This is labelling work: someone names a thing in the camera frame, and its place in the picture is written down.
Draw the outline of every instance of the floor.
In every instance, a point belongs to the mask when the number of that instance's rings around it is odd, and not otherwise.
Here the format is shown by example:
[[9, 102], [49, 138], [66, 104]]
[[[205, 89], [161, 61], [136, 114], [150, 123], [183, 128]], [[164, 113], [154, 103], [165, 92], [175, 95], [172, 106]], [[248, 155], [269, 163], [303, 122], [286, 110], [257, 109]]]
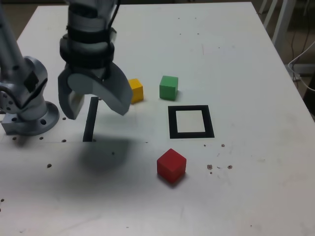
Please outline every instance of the floor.
[[[20, 36], [24, 27], [26, 26], [28, 20], [31, 18], [32, 14], [36, 10], [38, 4], [4, 4], [3, 9], [5, 14], [12, 26], [14, 35], [16, 38]], [[263, 13], [259, 17], [262, 22], [266, 17], [267, 12]], [[279, 10], [275, 11], [273, 17], [270, 20], [269, 26], [266, 29], [270, 37], [272, 37], [273, 32], [276, 27], [277, 19], [279, 15]], [[309, 11], [309, 22], [310, 22], [310, 34], [306, 43], [307, 48], [314, 40], [315, 40], [315, 7], [310, 7]], [[303, 17], [303, 9], [296, 8], [293, 12], [292, 20], [286, 34], [286, 41], [283, 46], [283, 50], [280, 53], [280, 57], [284, 63], [290, 62], [294, 57], [298, 56], [303, 49], [303, 45], [305, 43], [305, 39], [307, 36], [308, 24], [307, 17]], [[293, 42], [293, 51], [294, 57], [292, 54], [292, 39], [294, 37]], [[315, 47], [311, 48], [307, 51], [303, 57], [301, 57], [299, 63], [315, 63]], [[310, 78], [304, 78], [307, 84], [310, 81]], [[298, 82], [298, 90], [301, 96], [304, 96], [306, 91], [306, 87], [303, 86], [301, 82]]]

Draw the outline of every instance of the black cable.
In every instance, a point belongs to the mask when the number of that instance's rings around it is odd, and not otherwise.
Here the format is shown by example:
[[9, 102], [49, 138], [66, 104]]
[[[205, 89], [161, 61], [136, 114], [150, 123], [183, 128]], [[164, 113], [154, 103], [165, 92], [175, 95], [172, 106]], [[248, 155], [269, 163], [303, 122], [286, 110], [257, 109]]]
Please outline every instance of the black cable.
[[[294, 59], [293, 42], [294, 42], [295, 34], [296, 34], [296, 30], [295, 30], [294, 33], [293, 33], [292, 42], [291, 42], [292, 60]], [[296, 79], [296, 77], [295, 77], [294, 65], [293, 65], [293, 64], [292, 64], [292, 70], [293, 70], [293, 77], [292, 77], [292, 80], [293, 80], [294, 83], [296, 83], [296, 87], [297, 87], [297, 89], [298, 89], [298, 88], [299, 88], [299, 84], [297, 83], [297, 79]]]
[[109, 22], [109, 24], [108, 24], [108, 29], [109, 29], [109, 30], [111, 29], [112, 24], [113, 24], [113, 22], [114, 22], [114, 19], [115, 19], [116, 15], [117, 15], [117, 12], [118, 12], [118, 9], [119, 9], [119, 6], [120, 6], [120, 1], [121, 1], [121, 0], [117, 0], [117, 5], [116, 5], [116, 8], [115, 8], [113, 17], [112, 17], [112, 19], [110, 20], [110, 22]]
[[[303, 45], [303, 48], [302, 48], [302, 51], [300, 54], [302, 54], [305, 50], [305, 47], [306, 47], [306, 43], [307, 43], [307, 40], [309, 39], [309, 35], [310, 35], [310, 31], [311, 31], [311, 26], [310, 26], [310, 16], [309, 16], [309, 9], [310, 9], [310, 4], [307, 5], [306, 7], [306, 18], [307, 18], [307, 34], [306, 34], [306, 38], [305, 38], [305, 42], [304, 42], [304, 45]], [[292, 43], [291, 43], [291, 49], [292, 49], [292, 54], [293, 54], [293, 59], [294, 59], [294, 51], [293, 51], [293, 40], [294, 40], [294, 37], [295, 37], [295, 33], [296, 31], [294, 32], [294, 36], [293, 36], [293, 39], [292, 39]], [[292, 70], [294, 72], [294, 65], [299, 61], [300, 58], [298, 58], [296, 61], [294, 61], [292, 63]], [[297, 83], [297, 79], [295, 77], [295, 73], [293, 73], [293, 81], [296, 81], [296, 85], [297, 85], [297, 88], [299, 88], [299, 85]]]

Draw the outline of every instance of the black square frame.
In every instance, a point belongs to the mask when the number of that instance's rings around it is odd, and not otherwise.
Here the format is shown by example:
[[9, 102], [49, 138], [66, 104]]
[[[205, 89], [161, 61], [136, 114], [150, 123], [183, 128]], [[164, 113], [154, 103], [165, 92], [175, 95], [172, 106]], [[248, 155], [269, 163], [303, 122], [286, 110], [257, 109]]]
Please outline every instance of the black square frame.
[[[177, 130], [177, 111], [201, 111], [205, 132], [182, 132]], [[193, 106], [169, 106], [168, 107], [168, 124], [170, 139], [197, 139], [197, 138], [214, 138], [210, 112], [208, 105]]]

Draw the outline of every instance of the white tabletop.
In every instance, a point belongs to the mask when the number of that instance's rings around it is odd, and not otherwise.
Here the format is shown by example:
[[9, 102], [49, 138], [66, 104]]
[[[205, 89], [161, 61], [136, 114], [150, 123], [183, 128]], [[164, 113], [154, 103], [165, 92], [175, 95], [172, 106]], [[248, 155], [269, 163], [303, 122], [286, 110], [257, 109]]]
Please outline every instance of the white tabletop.
[[[18, 40], [58, 106], [66, 23], [66, 6], [40, 6]], [[95, 143], [82, 142], [88, 96], [45, 134], [1, 129], [0, 235], [313, 235], [315, 125], [252, 4], [123, 5], [114, 28], [114, 62], [145, 101], [124, 117], [100, 102]], [[162, 75], [179, 77], [176, 102], [159, 99]], [[170, 105], [208, 105], [216, 137], [169, 139]], [[156, 172], [169, 148], [187, 159], [175, 187]]]

